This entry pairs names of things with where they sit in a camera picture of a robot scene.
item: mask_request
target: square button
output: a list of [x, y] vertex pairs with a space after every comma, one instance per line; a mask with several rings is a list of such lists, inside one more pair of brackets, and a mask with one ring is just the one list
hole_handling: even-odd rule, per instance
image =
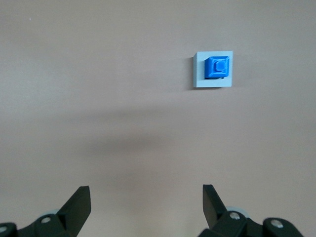
[[193, 87], [230, 87], [233, 79], [232, 51], [197, 52], [193, 58]]
[[205, 78], [225, 78], [229, 74], [229, 57], [213, 56], [205, 60]]

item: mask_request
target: beige wall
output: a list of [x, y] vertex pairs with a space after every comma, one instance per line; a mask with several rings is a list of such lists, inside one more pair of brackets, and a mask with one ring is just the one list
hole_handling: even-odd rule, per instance
[[[1, 0], [0, 222], [89, 185], [86, 236], [197, 237], [226, 205], [316, 219], [316, 1]], [[233, 87], [192, 90], [197, 51]]]

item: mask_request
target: blue button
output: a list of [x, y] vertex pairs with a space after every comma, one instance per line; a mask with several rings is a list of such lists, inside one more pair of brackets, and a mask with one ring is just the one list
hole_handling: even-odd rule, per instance
[[213, 56], [205, 60], [205, 78], [218, 79], [228, 77], [229, 56]]

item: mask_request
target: screw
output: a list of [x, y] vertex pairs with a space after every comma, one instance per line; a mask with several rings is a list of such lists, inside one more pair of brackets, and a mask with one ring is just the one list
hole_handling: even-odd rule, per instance
[[7, 226], [1, 226], [0, 227], [0, 233], [6, 232], [7, 229], [8, 229]]
[[283, 228], [283, 224], [281, 223], [281, 221], [278, 221], [278, 220], [272, 220], [271, 221], [271, 224], [274, 226], [274, 227], [277, 227], [277, 228]]
[[40, 222], [41, 222], [42, 224], [45, 224], [45, 223], [47, 223], [47, 222], [50, 222], [50, 220], [51, 220], [50, 217], [45, 217], [45, 218], [43, 218]]
[[229, 214], [229, 216], [230, 216], [232, 219], [234, 219], [234, 220], [239, 220], [239, 219], [240, 219], [240, 216], [238, 215], [237, 212], [231, 212], [231, 213]]

